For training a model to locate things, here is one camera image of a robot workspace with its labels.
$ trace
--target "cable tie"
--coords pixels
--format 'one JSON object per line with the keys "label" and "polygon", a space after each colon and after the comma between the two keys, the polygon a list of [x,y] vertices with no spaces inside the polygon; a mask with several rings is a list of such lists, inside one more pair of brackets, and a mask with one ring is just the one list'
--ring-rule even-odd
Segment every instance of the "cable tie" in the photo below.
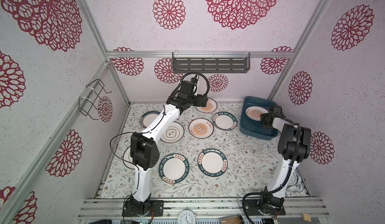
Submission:
{"label": "cable tie", "polygon": [[80,96],[81,98],[86,98],[86,99],[88,99],[90,102],[91,102],[91,100],[89,99],[89,98],[87,98],[87,97],[84,97],[84,96]]}

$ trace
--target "clock face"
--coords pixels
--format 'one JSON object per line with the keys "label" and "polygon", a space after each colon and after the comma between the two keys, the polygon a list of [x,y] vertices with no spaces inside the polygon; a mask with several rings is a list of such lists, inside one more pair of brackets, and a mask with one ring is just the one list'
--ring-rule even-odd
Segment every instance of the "clock face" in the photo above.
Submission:
{"label": "clock face", "polygon": [[189,210],[184,210],[179,214],[178,224],[195,224],[194,213]]}

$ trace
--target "robotic arm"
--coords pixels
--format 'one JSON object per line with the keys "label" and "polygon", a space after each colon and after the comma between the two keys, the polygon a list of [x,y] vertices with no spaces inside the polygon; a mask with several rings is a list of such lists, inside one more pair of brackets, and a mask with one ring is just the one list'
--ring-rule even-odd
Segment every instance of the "robotic arm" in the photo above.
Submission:
{"label": "robotic arm", "polygon": [[[195,74],[191,81],[184,78],[187,75]],[[202,76],[207,83],[207,91],[203,95],[198,95],[198,75]],[[141,133],[134,133],[131,136],[132,163],[135,168],[135,186],[133,194],[125,202],[125,208],[129,207],[132,212],[138,215],[146,215],[150,208],[150,179],[151,168],[159,160],[159,150],[157,143],[166,128],[175,121],[183,111],[190,106],[206,106],[207,93],[209,92],[209,81],[201,73],[187,73],[180,80],[179,85],[169,96],[164,110],[152,122],[150,126]],[[283,202],[287,182],[303,159],[306,159],[310,152],[310,129],[301,127],[282,114],[280,106],[269,107],[269,113],[261,115],[261,122],[265,129],[275,128],[281,132],[281,138],[278,143],[278,153],[281,154],[279,164],[270,184],[268,184],[261,193],[248,193],[243,197],[242,205],[245,215],[248,212],[245,209],[245,200],[248,196],[260,195],[256,207],[264,215],[276,214],[280,211],[285,214]]]}
{"label": "robotic arm", "polygon": [[243,211],[251,223],[253,222],[244,207],[248,196],[260,195],[257,209],[261,214],[276,215],[279,211],[281,215],[285,215],[283,202],[288,180],[310,153],[311,130],[287,119],[281,106],[270,106],[268,111],[269,113],[261,115],[261,122],[264,129],[275,128],[281,132],[278,142],[278,153],[281,156],[272,181],[265,186],[263,192],[248,193],[243,197]]}
{"label": "robotic arm", "polygon": [[[183,80],[187,75],[195,74],[191,81]],[[202,76],[207,83],[207,91],[203,95],[198,95],[198,75]],[[190,106],[202,106],[207,104],[207,93],[209,92],[209,81],[201,73],[185,74],[178,87],[169,96],[164,110],[152,122],[150,126],[142,130],[141,133],[134,133],[131,136],[132,163],[135,168],[135,189],[128,202],[139,215],[145,215],[150,206],[150,179],[151,168],[159,160],[159,150],[157,143],[166,128],[176,120],[183,111]]]}

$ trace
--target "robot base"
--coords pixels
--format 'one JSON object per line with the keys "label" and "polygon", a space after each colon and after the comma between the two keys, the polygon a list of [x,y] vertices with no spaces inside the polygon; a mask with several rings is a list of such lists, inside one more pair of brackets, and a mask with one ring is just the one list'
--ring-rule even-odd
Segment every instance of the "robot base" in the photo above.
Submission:
{"label": "robot base", "polygon": [[[163,215],[163,204],[164,201],[150,201],[150,207],[154,209],[155,213],[154,216],[162,216]],[[152,216],[152,211],[149,210],[145,215],[142,215],[140,211],[135,209],[131,204],[130,201],[127,200],[124,203],[123,208],[123,217],[138,217],[138,216]]]}
{"label": "robot base", "polygon": [[[261,214],[265,216],[276,215],[275,211],[267,209],[268,206],[266,204],[260,205],[259,199],[247,199],[245,200],[244,205],[249,216],[260,216]],[[279,216],[286,215],[285,209],[283,207],[278,211],[280,212]]]}

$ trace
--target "wooden block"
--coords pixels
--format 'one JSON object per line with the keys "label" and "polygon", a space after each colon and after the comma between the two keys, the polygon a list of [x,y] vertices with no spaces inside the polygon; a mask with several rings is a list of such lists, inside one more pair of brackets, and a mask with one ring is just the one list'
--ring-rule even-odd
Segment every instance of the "wooden block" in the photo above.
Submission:
{"label": "wooden block", "polygon": [[311,217],[309,214],[302,213],[302,220],[311,222]]}

